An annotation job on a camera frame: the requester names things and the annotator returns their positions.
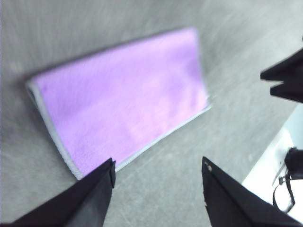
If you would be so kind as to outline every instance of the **gray floor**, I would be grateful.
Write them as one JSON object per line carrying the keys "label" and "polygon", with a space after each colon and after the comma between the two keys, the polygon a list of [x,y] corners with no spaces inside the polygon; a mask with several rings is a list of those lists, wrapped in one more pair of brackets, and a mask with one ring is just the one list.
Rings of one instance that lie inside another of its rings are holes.
{"label": "gray floor", "polygon": [[24,89],[33,73],[86,53],[195,26],[212,109],[117,173],[104,226],[208,226],[201,158],[242,181],[295,107],[259,72],[302,46],[303,2],[1,1],[1,220],[76,179]]}

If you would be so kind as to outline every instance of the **white surface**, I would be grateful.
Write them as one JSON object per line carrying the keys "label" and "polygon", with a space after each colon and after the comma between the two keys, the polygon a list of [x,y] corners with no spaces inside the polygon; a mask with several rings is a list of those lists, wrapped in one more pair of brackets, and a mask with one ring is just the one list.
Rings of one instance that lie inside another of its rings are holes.
{"label": "white surface", "polygon": [[[273,191],[278,185],[278,177],[285,175],[284,158],[288,149],[293,146],[303,148],[301,116],[303,105],[298,105],[242,183],[244,187],[270,204]],[[296,203],[288,215],[303,223],[303,180],[291,181],[291,185]],[[285,204],[289,201],[287,196],[279,198],[283,198],[285,201],[282,202]]]}

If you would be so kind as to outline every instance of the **concrete floor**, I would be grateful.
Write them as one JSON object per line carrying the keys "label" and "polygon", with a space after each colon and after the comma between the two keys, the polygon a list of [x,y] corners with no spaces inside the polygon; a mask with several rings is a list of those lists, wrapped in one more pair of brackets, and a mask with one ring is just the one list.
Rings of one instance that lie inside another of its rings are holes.
{"label": "concrete floor", "polygon": [[259,72],[302,46],[303,2],[1,1],[1,221],[71,186],[24,81],[86,53],[181,26],[200,32],[212,109],[117,173],[105,227],[209,226],[201,159],[242,181],[295,103]]}

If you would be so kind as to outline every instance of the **towel edge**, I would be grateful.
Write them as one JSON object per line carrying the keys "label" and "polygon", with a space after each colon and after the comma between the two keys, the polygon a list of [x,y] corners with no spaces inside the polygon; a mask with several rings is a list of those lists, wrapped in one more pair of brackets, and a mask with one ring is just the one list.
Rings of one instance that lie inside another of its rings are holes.
{"label": "towel edge", "polygon": [[60,155],[62,156],[64,162],[70,169],[71,173],[74,174],[74,176],[77,178],[77,180],[82,179],[83,173],[78,169],[78,167],[75,165],[74,161],[72,160],[70,154],[67,152],[66,148],[64,147],[54,125],[53,121],[49,115],[49,112],[47,111],[47,108],[45,106],[45,103],[43,101],[41,92],[39,87],[35,84],[35,82],[31,79],[26,82],[26,90],[29,93],[29,96],[31,97],[33,103],[37,107],[37,109],[40,112],[40,115],[43,118],[43,121],[47,127],[48,133],[50,134],[51,138],[53,139]]}

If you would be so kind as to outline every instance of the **purple towel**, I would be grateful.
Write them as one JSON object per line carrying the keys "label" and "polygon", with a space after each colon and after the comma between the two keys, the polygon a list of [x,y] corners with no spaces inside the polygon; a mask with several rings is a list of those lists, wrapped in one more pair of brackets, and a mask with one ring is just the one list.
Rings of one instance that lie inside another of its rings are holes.
{"label": "purple towel", "polygon": [[77,179],[110,157],[121,169],[208,107],[193,28],[64,64],[27,87]]}

